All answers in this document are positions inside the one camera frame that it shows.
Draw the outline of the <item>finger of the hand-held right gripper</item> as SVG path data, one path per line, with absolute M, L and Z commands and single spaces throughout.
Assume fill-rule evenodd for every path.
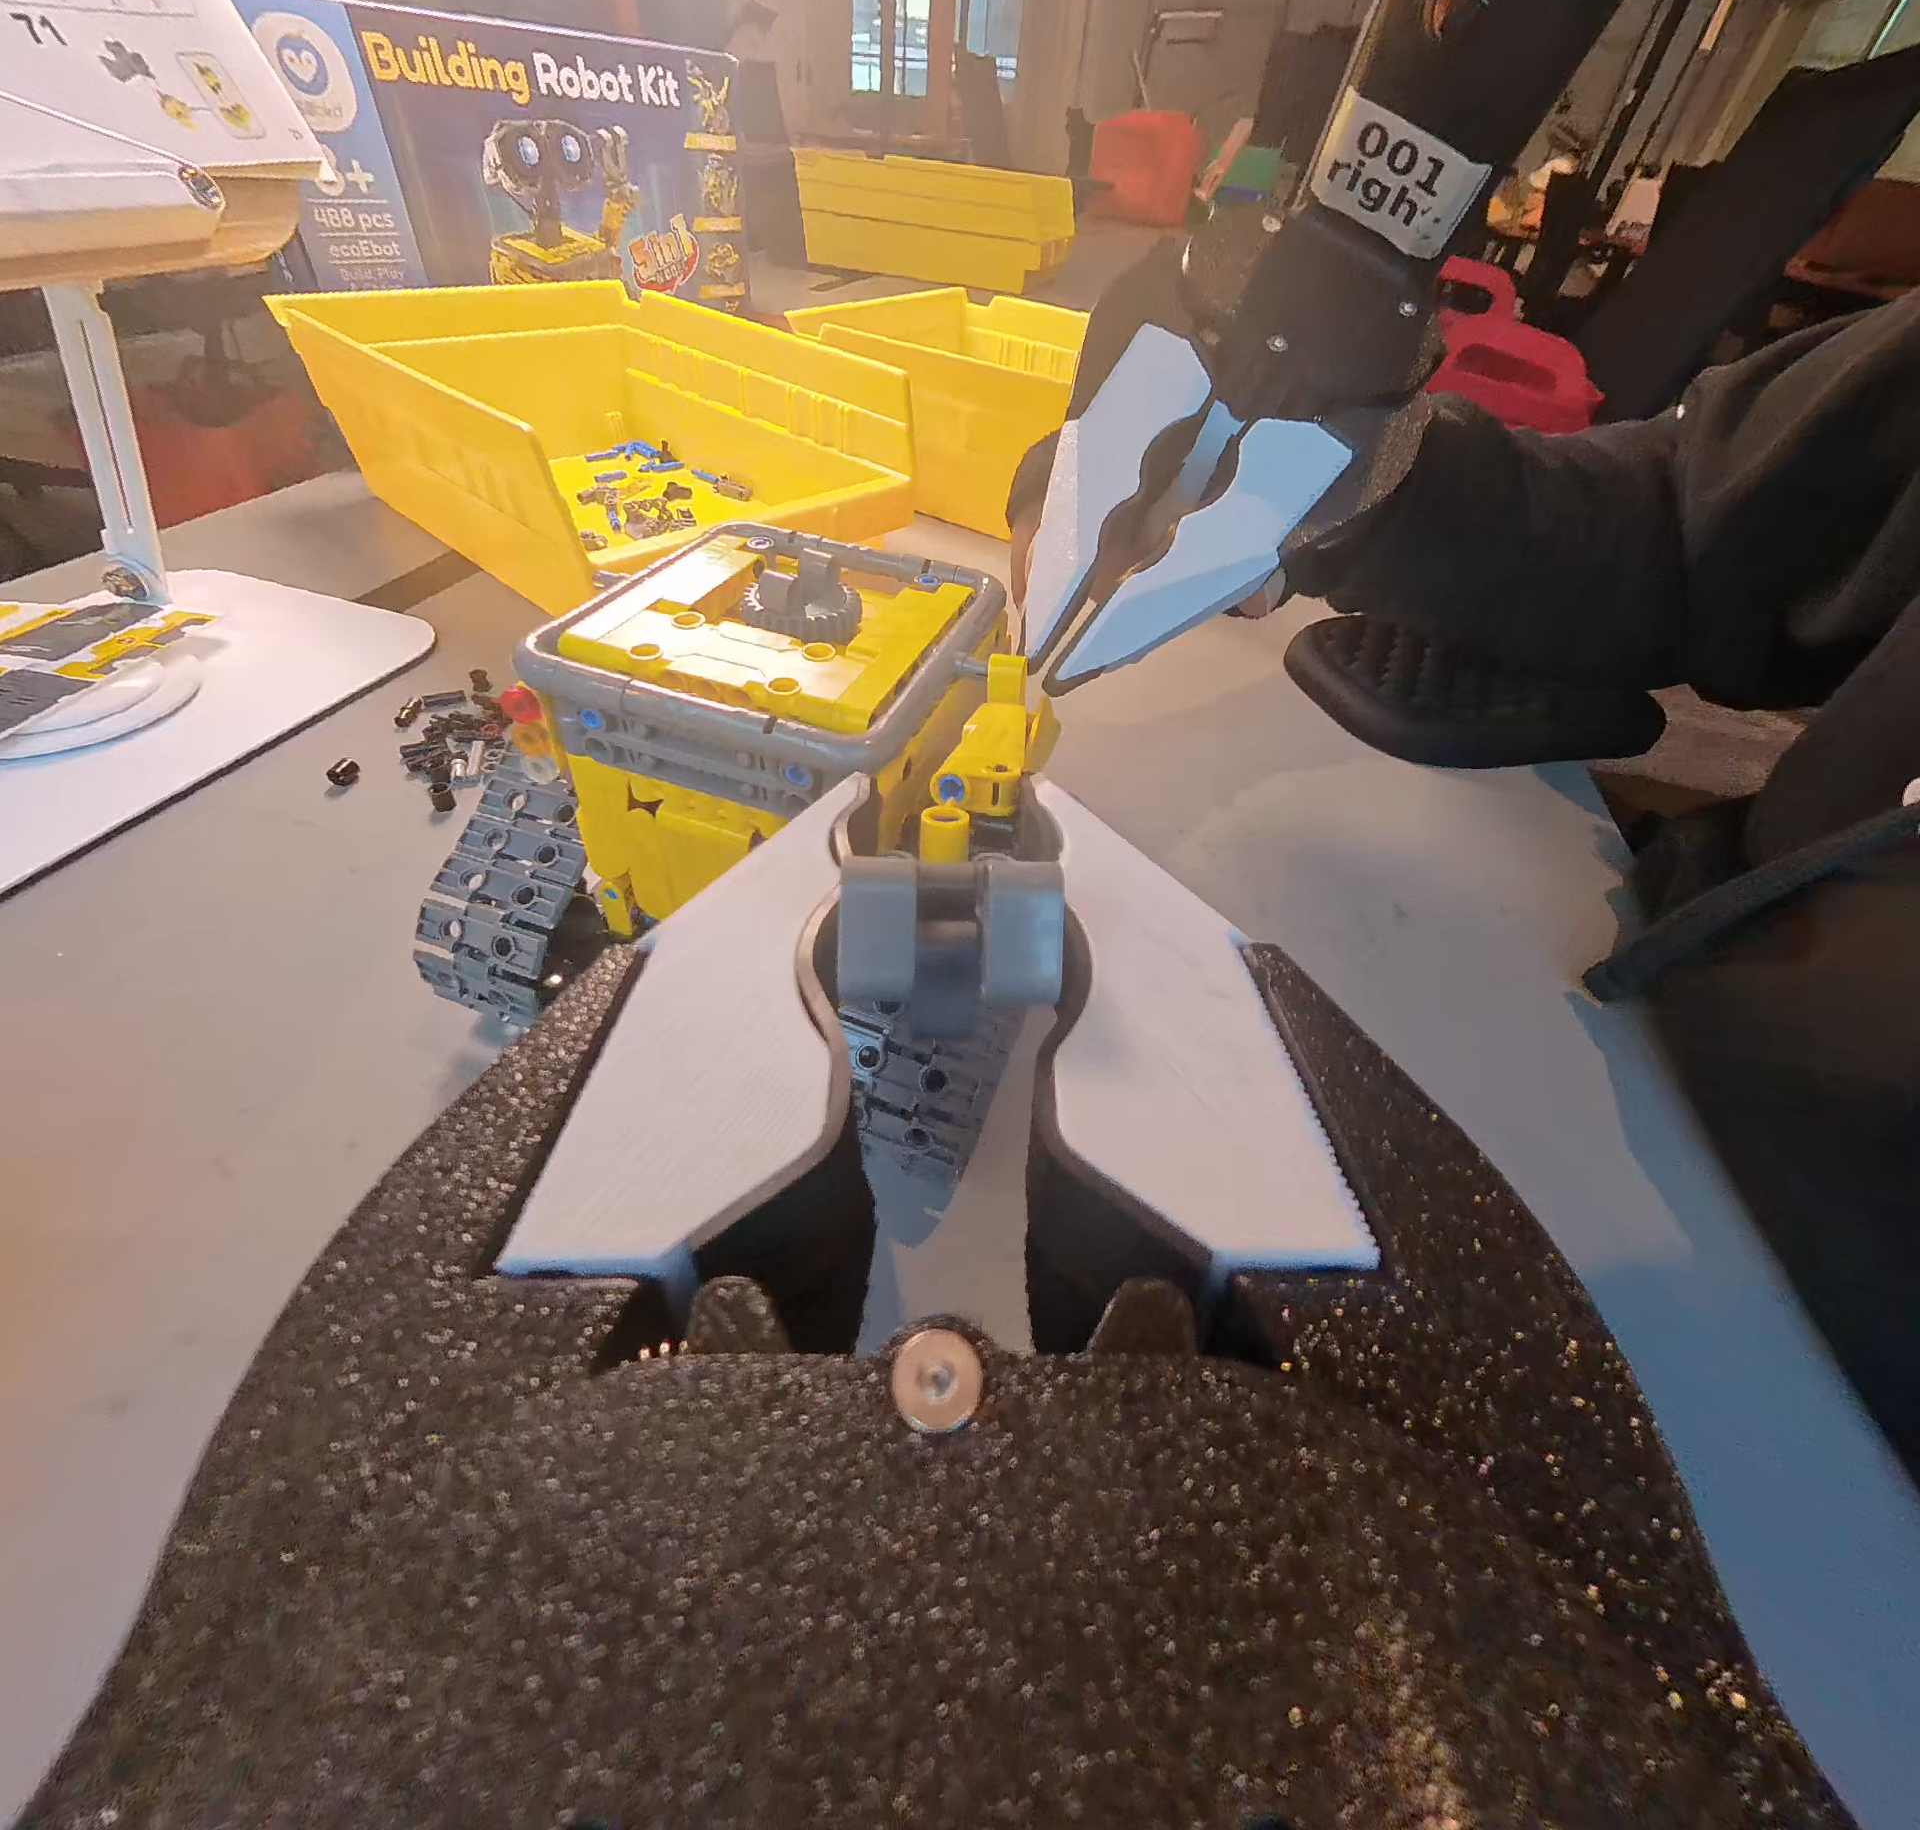
M 1056 653 L 1094 599 L 1101 534 L 1139 497 L 1142 459 L 1175 423 L 1197 419 L 1213 380 L 1191 340 L 1142 326 L 1081 418 L 1059 434 L 1019 607 L 1025 653 Z
M 1236 607 L 1281 563 L 1281 544 L 1353 463 L 1353 448 L 1309 419 L 1261 419 L 1231 451 L 1233 476 L 1187 511 L 1163 553 L 1129 572 L 1042 670 L 1046 694 L 1131 667 Z

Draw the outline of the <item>grey yellow toy brick assembly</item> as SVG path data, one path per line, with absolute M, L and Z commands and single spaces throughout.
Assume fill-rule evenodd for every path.
M 893 1004 L 921 1034 L 983 1010 L 1054 1004 L 1064 986 L 1064 873 L 1006 854 L 850 856 L 838 903 L 838 999 Z

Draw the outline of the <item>yellow toy brick cylinder assembly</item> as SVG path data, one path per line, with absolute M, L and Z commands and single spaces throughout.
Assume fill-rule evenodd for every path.
M 918 827 L 918 856 L 924 863 L 1017 854 L 1026 782 L 1059 739 L 1051 701 L 1034 710 L 1026 704 L 1022 656 L 993 656 L 985 686 L 982 704 L 933 774 L 929 800 Z

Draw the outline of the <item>tracked toy brick vehicle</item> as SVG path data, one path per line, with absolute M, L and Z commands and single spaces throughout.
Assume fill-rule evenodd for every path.
M 844 777 L 872 791 L 834 834 L 918 856 L 933 774 L 1013 653 L 987 573 L 774 524 L 721 524 L 529 633 L 501 689 L 511 748 L 422 897 L 414 958 L 446 1000 L 532 1025 L 597 934 L 642 942 Z M 1017 859 L 1060 865 L 1026 782 Z M 850 1065 L 868 1160 L 955 1182 L 1026 1010 L 958 1036 L 838 999 L 838 903 L 813 967 Z M 592 911 L 597 931 L 586 928 Z

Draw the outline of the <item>assorted small toy brick parts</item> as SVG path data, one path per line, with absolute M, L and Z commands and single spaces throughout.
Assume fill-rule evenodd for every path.
M 686 460 L 667 438 L 644 437 L 590 449 L 580 457 L 574 509 L 586 519 L 588 545 L 644 542 L 711 522 L 756 500 L 754 484 Z

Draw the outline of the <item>yellow plastic parts bin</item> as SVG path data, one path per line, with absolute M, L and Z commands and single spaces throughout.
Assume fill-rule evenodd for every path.
M 792 308 L 786 326 L 899 368 L 914 425 L 914 506 L 1008 540 L 1006 500 L 1026 449 L 1064 422 L 1089 314 L 959 285 Z
M 549 614 L 715 524 L 879 544 L 914 515 L 907 377 L 733 313 L 619 282 L 268 298 L 374 497 Z M 588 545 L 580 457 L 667 438 L 756 500 Z

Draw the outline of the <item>toy brick instruction booklet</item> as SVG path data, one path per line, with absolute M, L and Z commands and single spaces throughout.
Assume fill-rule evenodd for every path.
M 322 145 L 232 0 L 2 0 L 4 179 L 311 179 Z

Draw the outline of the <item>grey desk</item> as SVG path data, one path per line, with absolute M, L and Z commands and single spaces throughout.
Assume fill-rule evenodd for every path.
M 406 608 L 414 674 L 4 900 L 4 1820 L 137 1612 L 276 1314 L 493 1058 L 412 967 L 448 842 L 401 697 L 497 668 L 534 611 L 328 474 L 167 534 Z M 1916 1492 L 1643 1022 L 1574 976 L 1625 849 L 1588 774 L 1375 755 L 1303 701 L 1307 602 L 1062 704 L 1083 803 L 1293 955 L 1523 1195 L 1636 1366 L 1739 1628 L 1862 1825 L 1916 1825 Z M 331 788 L 351 755 L 362 777 Z

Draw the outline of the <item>red box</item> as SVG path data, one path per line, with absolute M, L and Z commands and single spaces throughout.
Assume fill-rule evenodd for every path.
M 1202 147 L 1184 110 L 1131 109 L 1094 122 L 1086 209 L 1139 227 L 1179 227 Z

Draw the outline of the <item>stack of yellow bins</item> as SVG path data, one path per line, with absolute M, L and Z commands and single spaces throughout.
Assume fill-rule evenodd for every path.
M 814 268 L 1019 295 L 1076 240 L 1067 178 L 819 145 L 790 157 Z

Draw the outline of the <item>black angled board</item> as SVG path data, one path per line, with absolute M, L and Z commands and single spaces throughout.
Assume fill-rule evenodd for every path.
M 1667 406 L 1714 339 L 1876 175 L 1916 109 L 1916 45 L 1790 71 L 1728 157 L 1660 207 L 1619 292 L 1580 330 L 1597 423 Z

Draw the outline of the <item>pile of black red pins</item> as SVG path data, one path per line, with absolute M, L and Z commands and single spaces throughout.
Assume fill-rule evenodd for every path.
M 484 787 L 511 748 L 511 716 L 490 668 L 468 670 L 460 687 L 417 689 L 392 714 L 397 760 L 438 815 Z

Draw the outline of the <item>white stand base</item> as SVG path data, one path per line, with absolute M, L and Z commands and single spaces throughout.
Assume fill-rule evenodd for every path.
M 68 599 L 151 599 L 217 614 L 173 647 L 196 694 L 131 734 L 2 762 L 2 890 L 13 896 L 157 810 L 412 668 L 433 630 L 370 603 L 228 569 L 170 572 L 118 340 L 99 285 L 42 289 L 84 454 L 104 509 L 96 585 Z

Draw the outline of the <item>blue toy set box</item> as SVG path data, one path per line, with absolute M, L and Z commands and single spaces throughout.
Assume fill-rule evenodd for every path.
M 232 0 L 323 147 L 297 287 L 613 280 L 749 299 L 737 61 L 358 0 Z

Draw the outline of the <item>yellow grey sticker sheet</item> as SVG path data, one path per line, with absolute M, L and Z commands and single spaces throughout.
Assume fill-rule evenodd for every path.
M 200 663 L 171 652 L 217 622 L 151 599 L 4 599 L 4 755 L 89 748 L 173 714 L 196 694 Z

